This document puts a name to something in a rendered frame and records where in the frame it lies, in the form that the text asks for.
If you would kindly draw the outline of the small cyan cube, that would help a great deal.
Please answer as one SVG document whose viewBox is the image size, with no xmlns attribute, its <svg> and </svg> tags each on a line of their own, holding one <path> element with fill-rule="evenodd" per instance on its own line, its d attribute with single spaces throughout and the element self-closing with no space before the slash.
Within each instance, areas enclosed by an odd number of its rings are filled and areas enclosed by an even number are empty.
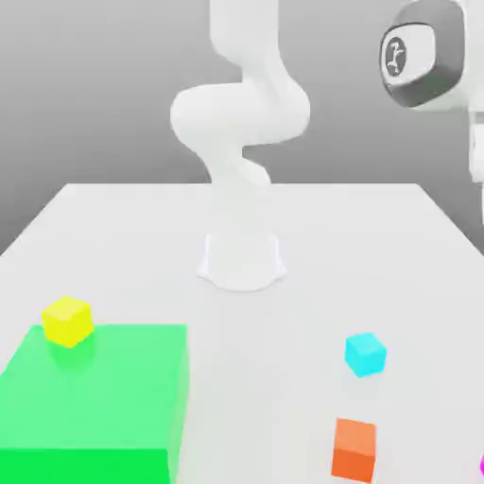
<svg viewBox="0 0 484 484">
<path fill-rule="evenodd" d="M 374 333 L 352 335 L 345 341 L 345 362 L 358 378 L 382 372 L 387 353 L 387 348 Z"/>
</svg>

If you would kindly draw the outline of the small orange cube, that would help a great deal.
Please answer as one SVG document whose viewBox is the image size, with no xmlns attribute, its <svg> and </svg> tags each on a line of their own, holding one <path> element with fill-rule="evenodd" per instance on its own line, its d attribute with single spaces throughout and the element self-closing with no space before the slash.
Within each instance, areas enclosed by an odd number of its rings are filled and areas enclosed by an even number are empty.
<svg viewBox="0 0 484 484">
<path fill-rule="evenodd" d="M 370 484 L 375 456 L 376 426 L 337 418 L 331 475 Z"/>
</svg>

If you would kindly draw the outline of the small yellow cube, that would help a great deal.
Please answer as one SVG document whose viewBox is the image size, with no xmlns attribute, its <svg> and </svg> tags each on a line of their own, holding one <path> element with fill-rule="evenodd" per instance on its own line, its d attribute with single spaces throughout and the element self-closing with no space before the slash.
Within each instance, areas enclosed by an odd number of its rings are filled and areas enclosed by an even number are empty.
<svg viewBox="0 0 484 484">
<path fill-rule="evenodd" d="M 43 331 L 48 341 L 74 348 L 95 329 L 91 306 L 63 296 L 42 311 Z"/>
</svg>

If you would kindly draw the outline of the large green box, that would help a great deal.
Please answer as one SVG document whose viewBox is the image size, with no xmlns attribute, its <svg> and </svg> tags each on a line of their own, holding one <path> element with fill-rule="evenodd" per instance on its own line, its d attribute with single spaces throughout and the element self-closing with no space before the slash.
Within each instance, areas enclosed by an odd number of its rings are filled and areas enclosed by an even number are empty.
<svg viewBox="0 0 484 484">
<path fill-rule="evenodd" d="M 183 325 L 100 325 L 77 346 L 33 326 L 0 373 L 0 484 L 177 484 Z"/>
</svg>

